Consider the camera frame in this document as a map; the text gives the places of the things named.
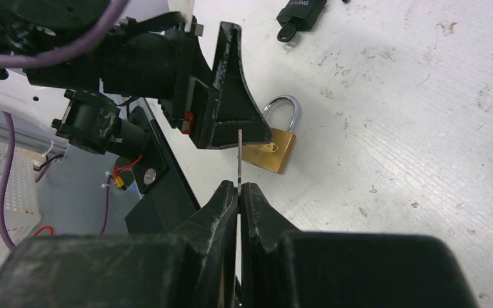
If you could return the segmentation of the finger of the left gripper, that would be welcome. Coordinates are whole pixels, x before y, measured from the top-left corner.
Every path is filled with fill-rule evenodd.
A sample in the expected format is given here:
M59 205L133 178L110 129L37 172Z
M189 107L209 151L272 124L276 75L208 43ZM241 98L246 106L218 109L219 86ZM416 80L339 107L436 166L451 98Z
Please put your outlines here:
M225 149L270 141L272 131L254 101L243 70L241 26L221 22L210 68L200 46L195 50L195 146Z

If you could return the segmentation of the silver key pair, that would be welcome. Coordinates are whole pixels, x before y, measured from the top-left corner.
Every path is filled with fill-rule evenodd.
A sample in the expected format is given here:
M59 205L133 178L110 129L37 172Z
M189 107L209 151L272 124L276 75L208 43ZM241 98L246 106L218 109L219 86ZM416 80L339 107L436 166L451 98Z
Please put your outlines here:
M242 154L243 154L243 130L239 129L238 130L238 198L241 196L241 186L242 186ZM238 218L240 218L240 205L239 205L239 200L238 200ZM239 246L241 246L241 239L240 239L240 230L241 230L241 222L240 219L238 221L238 234L239 234ZM241 258L239 258L238 265L242 266ZM236 283L235 283L235 294L239 300L238 307L243 307L243 301L242 301L242 288L241 288L241 282L236 276Z

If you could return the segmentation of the short brass padlock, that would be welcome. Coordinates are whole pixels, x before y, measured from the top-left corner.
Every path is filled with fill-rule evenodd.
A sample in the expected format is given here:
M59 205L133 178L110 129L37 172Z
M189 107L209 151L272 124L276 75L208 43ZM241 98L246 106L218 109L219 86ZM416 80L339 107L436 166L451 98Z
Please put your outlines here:
M279 103L287 103L293 107L293 115L288 129L272 128L272 139L269 143L243 146L241 158L254 166L283 174L296 139L293 130L299 119L300 103L290 95L277 96L264 107L263 117L266 117Z

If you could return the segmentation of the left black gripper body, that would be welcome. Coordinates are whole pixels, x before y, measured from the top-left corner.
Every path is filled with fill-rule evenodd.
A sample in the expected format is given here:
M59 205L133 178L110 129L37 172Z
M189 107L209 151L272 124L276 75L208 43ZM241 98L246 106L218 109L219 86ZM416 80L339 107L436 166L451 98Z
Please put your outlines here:
M199 27L177 11L114 26L98 46L103 90L158 99L170 125L183 134L212 133L218 90L195 34Z

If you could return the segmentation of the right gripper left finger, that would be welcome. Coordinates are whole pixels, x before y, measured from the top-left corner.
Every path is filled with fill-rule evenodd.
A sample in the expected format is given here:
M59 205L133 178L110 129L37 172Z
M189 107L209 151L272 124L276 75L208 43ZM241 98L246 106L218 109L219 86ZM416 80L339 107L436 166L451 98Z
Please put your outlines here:
M0 269L0 307L236 307L237 211L225 180L170 232L28 239Z

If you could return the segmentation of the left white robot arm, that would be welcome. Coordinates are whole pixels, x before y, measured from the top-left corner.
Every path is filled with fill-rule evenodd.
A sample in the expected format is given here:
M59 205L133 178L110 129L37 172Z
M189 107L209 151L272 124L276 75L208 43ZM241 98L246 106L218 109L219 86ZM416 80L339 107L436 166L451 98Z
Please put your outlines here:
M51 123L91 153L137 158L148 134L121 119L117 94L156 99L172 128L199 149L268 142L272 131L245 81L241 27L222 22L213 65L198 39L192 1L143 21L127 1L0 1L0 81L21 69L34 86L64 90L69 105Z

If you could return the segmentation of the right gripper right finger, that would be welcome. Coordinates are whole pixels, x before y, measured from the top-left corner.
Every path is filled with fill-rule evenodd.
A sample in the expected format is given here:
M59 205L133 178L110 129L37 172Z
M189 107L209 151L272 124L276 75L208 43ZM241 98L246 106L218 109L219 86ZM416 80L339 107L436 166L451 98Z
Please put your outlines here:
M476 307L451 250L419 234L308 232L241 186L243 307Z

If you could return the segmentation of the black padlock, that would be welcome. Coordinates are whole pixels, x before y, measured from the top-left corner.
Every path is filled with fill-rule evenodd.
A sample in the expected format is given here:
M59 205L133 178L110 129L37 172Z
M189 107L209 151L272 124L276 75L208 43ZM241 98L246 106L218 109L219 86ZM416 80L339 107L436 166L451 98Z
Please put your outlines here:
M326 3L326 0L290 0L277 15L277 22L281 26L294 25L298 31L309 31Z

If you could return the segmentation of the black-headed key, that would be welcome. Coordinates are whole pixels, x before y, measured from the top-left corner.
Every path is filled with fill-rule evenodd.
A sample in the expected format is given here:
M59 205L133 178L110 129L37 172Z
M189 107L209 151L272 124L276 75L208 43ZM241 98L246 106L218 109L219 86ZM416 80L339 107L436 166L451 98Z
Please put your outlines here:
M297 26L294 24L285 24L279 30L277 34L277 40L279 42L287 43L291 42L297 34Z

